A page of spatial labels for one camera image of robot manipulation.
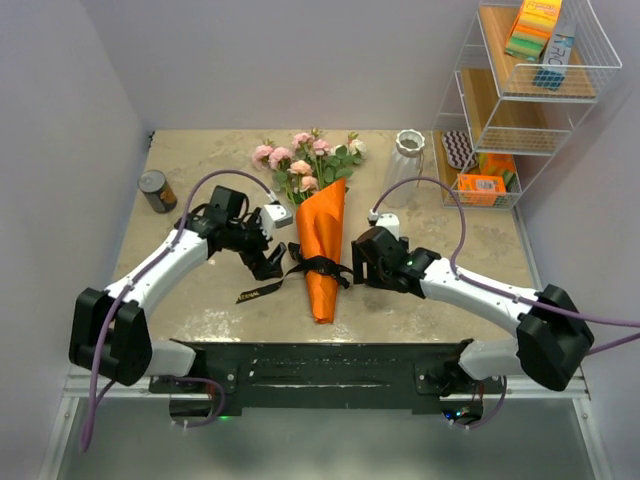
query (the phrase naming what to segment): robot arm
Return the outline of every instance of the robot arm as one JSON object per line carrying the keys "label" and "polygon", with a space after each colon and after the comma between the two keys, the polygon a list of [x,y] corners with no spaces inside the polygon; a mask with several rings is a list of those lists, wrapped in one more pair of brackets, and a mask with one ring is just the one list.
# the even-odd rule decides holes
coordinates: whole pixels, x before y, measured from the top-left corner
{"label": "robot arm", "polygon": [[[268,258],[263,252],[272,240],[272,231],[293,222],[291,212],[273,202],[242,215],[245,204],[248,205],[246,195],[216,187],[209,203],[189,213],[178,242],[174,240],[179,222],[158,249],[132,272],[103,291],[88,288],[82,292],[74,312],[71,362],[91,368],[98,332],[107,311],[129,286],[102,350],[100,375],[123,385],[132,385],[143,376],[186,375],[194,363],[195,351],[173,341],[152,342],[149,337],[147,319],[165,295],[191,270],[223,249],[238,252],[257,280],[282,276],[284,243]],[[135,283],[134,279],[144,270],[147,270],[144,276]]]}
{"label": "robot arm", "polygon": [[[487,377],[516,374],[526,374],[551,390],[566,388],[593,344],[584,322],[513,302],[460,280],[451,271],[449,260],[438,253],[424,248],[409,251],[408,239],[399,235],[395,215],[384,214],[370,222],[374,226],[352,242],[354,283],[443,301],[495,323],[511,335],[495,342],[464,341],[456,358],[434,365],[428,376],[442,387],[443,394]],[[536,292],[459,271],[521,298],[577,312],[566,292],[552,285]]]}

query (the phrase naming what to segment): white backdrop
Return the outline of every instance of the white backdrop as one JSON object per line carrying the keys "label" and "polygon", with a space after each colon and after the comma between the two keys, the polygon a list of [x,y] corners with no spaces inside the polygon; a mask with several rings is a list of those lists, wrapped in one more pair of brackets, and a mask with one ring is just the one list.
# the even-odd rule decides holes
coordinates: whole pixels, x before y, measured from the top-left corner
{"label": "white backdrop", "polygon": [[426,128],[476,0],[82,0],[150,128]]}
{"label": "white backdrop", "polygon": [[[594,7],[625,63],[576,142],[523,199],[523,212],[543,281],[565,286],[580,309],[640,322],[640,14],[633,0],[596,0]],[[598,342],[634,333],[593,327]],[[615,478],[638,478],[640,341],[585,364],[595,421]]]}
{"label": "white backdrop", "polygon": [[36,478],[73,305],[110,278],[140,121],[77,0],[0,2],[0,471]]}

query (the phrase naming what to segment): canned food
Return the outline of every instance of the canned food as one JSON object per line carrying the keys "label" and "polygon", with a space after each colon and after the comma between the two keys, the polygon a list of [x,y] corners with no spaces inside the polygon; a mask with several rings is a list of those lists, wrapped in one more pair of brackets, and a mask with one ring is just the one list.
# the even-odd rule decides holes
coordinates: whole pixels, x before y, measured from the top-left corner
{"label": "canned food", "polygon": [[140,175],[138,188],[157,213],[170,212],[178,204],[178,199],[171,190],[167,178],[158,170],[149,170]]}

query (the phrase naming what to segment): chevron pattern item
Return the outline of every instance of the chevron pattern item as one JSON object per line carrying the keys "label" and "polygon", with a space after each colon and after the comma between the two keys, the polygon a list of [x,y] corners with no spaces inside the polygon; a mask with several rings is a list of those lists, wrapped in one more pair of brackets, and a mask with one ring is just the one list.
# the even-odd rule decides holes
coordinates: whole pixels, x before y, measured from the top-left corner
{"label": "chevron pattern item", "polygon": [[[446,132],[442,135],[442,144],[447,152],[447,163],[456,170],[462,170],[465,162],[473,153],[469,136],[464,132]],[[478,164],[474,155],[469,168]]]}

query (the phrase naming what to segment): beige table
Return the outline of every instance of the beige table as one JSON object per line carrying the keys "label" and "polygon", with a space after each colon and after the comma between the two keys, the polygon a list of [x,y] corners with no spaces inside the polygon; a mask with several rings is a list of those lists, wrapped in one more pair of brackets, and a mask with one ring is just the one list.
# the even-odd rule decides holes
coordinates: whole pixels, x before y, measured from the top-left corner
{"label": "beige table", "polygon": [[[297,132],[156,132],[145,168],[165,172],[181,203],[168,215],[159,215],[138,194],[116,277],[132,270],[166,238],[181,214],[188,192],[201,177],[219,168],[255,172],[249,161],[255,146],[264,138],[289,146],[294,133]],[[346,133],[329,131],[326,139],[331,144],[344,143]],[[350,241],[368,228],[367,212],[381,193],[395,133],[361,132],[360,138],[369,152],[366,162],[348,184],[342,261],[345,265],[351,265]],[[425,174],[433,176],[432,151],[428,144]],[[267,172],[258,175],[271,184]],[[205,184],[195,204],[208,201],[217,182],[247,193],[252,208],[266,201],[253,182],[226,176]],[[401,219],[402,234],[410,238],[412,247],[422,246],[447,257],[451,254],[458,242],[460,222],[455,209],[441,206],[437,187],[421,183],[408,207],[396,213]],[[503,282],[530,286],[527,262],[511,214],[467,211],[467,222],[467,243],[459,265]],[[295,226],[277,231],[276,240],[297,241]],[[292,265],[287,258],[283,266],[286,270]],[[457,342],[464,338],[491,340],[506,335],[489,322],[456,307],[364,286],[342,290],[335,323],[316,325],[310,315],[302,275],[291,275],[273,295],[235,305],[240,292],[259,284],[237,254],[216,253],[159,305],[150,319],[151,335],[154,339],[243,342]]]}

